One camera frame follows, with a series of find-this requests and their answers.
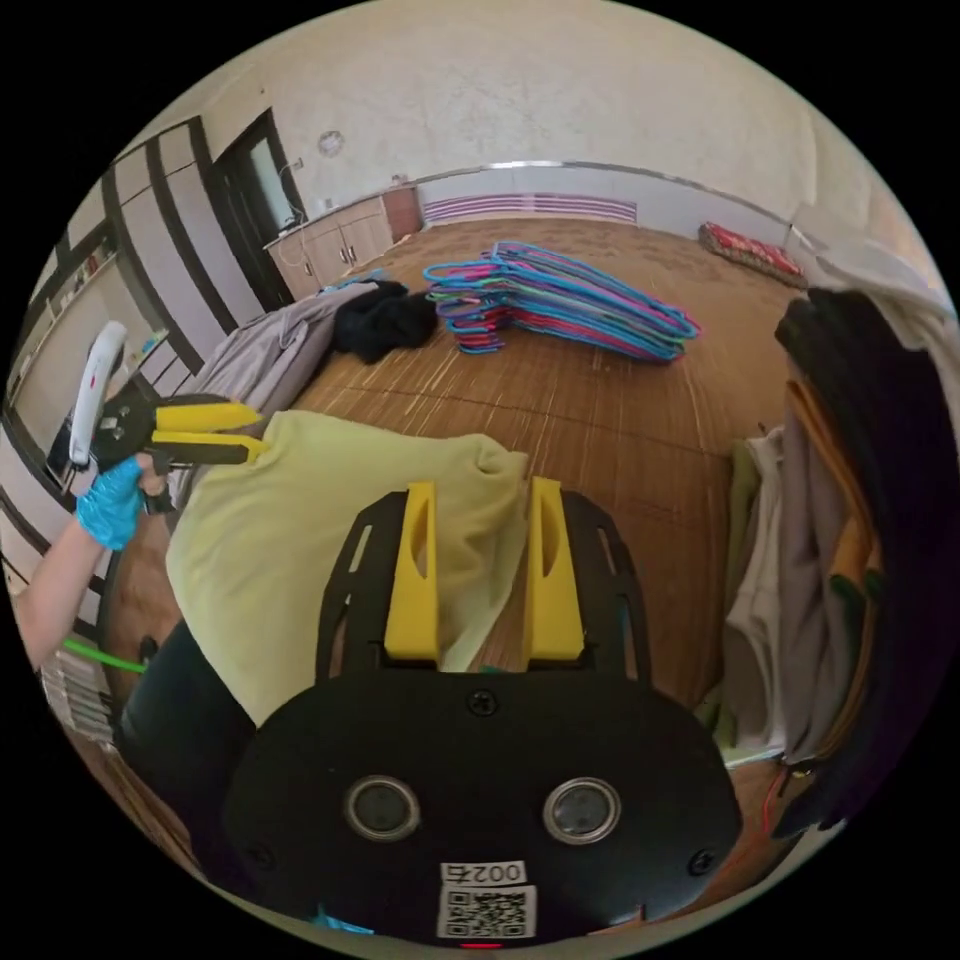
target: wooden floor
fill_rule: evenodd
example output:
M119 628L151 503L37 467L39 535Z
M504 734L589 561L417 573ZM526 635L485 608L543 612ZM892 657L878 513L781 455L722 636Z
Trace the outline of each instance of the wooden floor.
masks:
M424 267L475 258L497 240L585 260L682 307L703 333L685 358L659 368L523 331L511 331L499 353L467 356L442 332L423 350L395 353L374 367L332 358L297 406L404 434L485 433L528 453L534 473L594 500L613 517L640 573L654 682L693 707L721 670L730 444L782 419L786 363L773 331L796 293L693 241L571 220L435 227L367 268L381 266L421 289ZM144 634L162 641L176 623L164 572L167 542L163 522L145 518L124 551L110 652L135 658ZM521 602L515 591L477 664L517 663ZM122 699L136 678L112 674ZM738 892L780 854L760 826L775 775L768 763L734 772L744 835L691 909Z

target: pillow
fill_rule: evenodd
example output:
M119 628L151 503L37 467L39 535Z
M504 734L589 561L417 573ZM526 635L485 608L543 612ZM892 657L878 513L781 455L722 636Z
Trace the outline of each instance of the pillow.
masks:
M789 287L805 290L807 279L799 264L782 247L760 243L715 223L704 223L698 233L700 244L724 260L739 263L779 280Z

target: green cable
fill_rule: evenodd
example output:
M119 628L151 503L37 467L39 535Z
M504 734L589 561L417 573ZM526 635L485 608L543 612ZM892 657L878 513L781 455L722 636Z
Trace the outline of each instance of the green cable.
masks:
M108 667L116 667L118 670L129 670L131 673L143 673L147 668L141 663L131 663L129 660L121 660L119 657L111 656L109 653L103 653L101 650L95 650L88 647L85 643L79 643L76 640L67 640L63 644L72 653L79 653L81 657L87 657L90 660L96 660Z

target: wooden cabinet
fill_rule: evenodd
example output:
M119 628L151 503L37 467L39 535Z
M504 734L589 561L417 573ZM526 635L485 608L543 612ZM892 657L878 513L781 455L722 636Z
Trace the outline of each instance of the wooden cabinet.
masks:
M281 237L270 247L270 255L294 300L303 300L320 289L316 271L306 252L302 230Z
M308 223L267 250L297 300L376 260L423 227L415 187L399 187Z

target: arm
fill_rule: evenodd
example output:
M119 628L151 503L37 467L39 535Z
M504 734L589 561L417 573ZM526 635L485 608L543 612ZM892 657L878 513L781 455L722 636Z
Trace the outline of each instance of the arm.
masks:
M13 615L34 670L53 656L73 630L104 550L72 517L40 561L29 586L13 598Z
M97 477L78 498L76 516L46 552L30 584L13 599L13 614L34 670L73 630L104 552L122 550L133 538L143 490L156 494L164 483L151 458L139 454Z

